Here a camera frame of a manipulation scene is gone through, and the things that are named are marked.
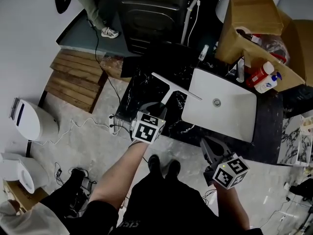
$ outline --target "marble countertop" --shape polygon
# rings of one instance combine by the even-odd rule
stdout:
[[[177,45],[175,47],[162,45],[162,48],[151,50],[137,64],[116,116],[131,122],[141,105],[163,99],[169,86],[153,77],[152,72],[156,72],[188,90],[193,73],[192,67],[196,66],[198,55],[199,53],[189,48]],[[225,77],[227,73],[226,65],[215,58],[206,58],[200,68],[222,77]],[[226,78],[234,80],[233,77],[227,76]],[[257,94],[257,112],[252,143],[181,120],[186,97],[180,92],[175,92],[170,97],[166,104],[168,110],[162,135],[195,146],[200,145],[201,137],[208,135],[224,141],[231,151],[245,159],[273,165],[277,163],[283,122],[283,100],[280,94],[275,91]]]

